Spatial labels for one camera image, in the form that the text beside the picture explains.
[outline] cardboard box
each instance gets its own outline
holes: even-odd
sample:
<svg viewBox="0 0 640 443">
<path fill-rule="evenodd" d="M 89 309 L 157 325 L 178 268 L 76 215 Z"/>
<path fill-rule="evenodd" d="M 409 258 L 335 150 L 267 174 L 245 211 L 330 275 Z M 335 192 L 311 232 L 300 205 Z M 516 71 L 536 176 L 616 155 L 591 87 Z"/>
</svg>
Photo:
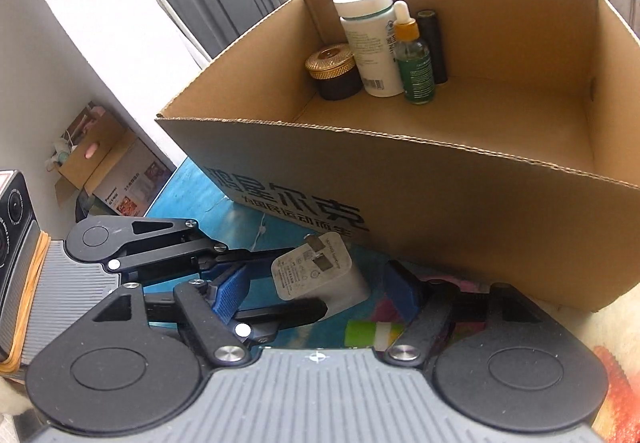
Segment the cardboard box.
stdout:
<svg viewBox="0 0 640 443">
<path fill-rule="evenodd" d="M 346 38 L 290 0 L 159 115 L 233 200 L 596 311 L 640 280 L 640 43 L 606 0 L 405 0 L 438 12 L 433 102 L 329 102 L 303 67 Z"/>
<path fill-rule="evenodd" d="M 169 176 L 171 171 L 127 130 L 84 188 L 121 216 L 143 216 Z"/>
<path fill-rule="evenodd" d="M 78 118 L 85 115 L 86 112 L 82 112 Z M 69 129 L 74 128 L 78 118 L 74 120 Z M 58 172 L 75 188 L 81 189 L 125 131 L 126 128 L 117 121 L 115 116 L 105 111 L 102 116 L 97 118 L 94 126 L 69 155 L 64 165 L 58 167 Z M 85 153 L 93 144 L 98 144 L 98 148 L 90 158 L 86 158 Z"/>
</svg>

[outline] black camera body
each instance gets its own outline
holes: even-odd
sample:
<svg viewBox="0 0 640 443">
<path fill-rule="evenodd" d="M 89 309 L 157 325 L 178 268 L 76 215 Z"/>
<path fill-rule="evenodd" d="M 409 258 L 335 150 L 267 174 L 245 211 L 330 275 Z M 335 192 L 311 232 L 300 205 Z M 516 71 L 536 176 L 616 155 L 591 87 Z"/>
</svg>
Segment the black camera body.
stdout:
<svg viewBox="0 0 640 443">
<path fill-rule="evenodd" d="M 40 227 L 24 176 L 0 171 L 0 360 L 11 351 L 15 323 Z"/>
</svg>

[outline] barcode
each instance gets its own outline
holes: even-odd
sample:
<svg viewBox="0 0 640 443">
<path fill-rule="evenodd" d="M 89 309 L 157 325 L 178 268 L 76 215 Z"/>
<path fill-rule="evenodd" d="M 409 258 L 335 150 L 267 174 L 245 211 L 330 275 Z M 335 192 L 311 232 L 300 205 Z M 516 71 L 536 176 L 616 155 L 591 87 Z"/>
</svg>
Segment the barcode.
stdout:
<svg viewBox="0 0 640 443">
<path fill-rule="evenodd" d="M 363 78 L 362 79 L 362 83 L 365 84 L 367 87 L 373 88 L 373 89 L 384 89 L 385 88 L 385 84 L 383 83 L 382 80 L 372 80 L 372 79 L 368 79 L 368 78 Z"/>
</svg>

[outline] black cylindrical bottle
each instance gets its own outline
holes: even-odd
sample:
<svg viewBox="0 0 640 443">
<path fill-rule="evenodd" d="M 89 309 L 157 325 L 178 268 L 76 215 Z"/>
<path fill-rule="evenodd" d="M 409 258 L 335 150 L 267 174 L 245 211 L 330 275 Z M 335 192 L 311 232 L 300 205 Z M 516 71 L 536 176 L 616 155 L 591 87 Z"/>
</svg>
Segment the black cylindrical bottle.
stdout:
<svg viewBox="0 0 640 443">
<path fill-rule="evenodd" d="M 421 10 L 416 14 L 415 20 L 418 23 L 420 37 L 429 45 L 431 53 L 431 67 L 433 67 L 433 81 L 436 84 L 444 84 L 447 80 L 447 67 L 444 62 L 442 51 L 442 36 L 440 35 L 440 25 L 438 15 L 433 10 Z"/>
</svg>

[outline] dropper cap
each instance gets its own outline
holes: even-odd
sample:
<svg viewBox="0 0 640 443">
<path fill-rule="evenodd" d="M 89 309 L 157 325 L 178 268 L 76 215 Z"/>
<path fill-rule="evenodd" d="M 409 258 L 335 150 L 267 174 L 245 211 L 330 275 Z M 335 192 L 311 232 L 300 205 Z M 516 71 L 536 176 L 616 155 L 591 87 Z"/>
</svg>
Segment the dropper cap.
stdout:
<svg viewBox="0 0 640 443">
<path fill-rule="evenodd" d="M 420 38 L 418 23 L 409 14 L 409 7 L 404 1 L 396 1 L 394 3 L 394 12 L 396 14 L 396 20 L 394 21 L 396 40 L 409 42 Z"/>
</svg>

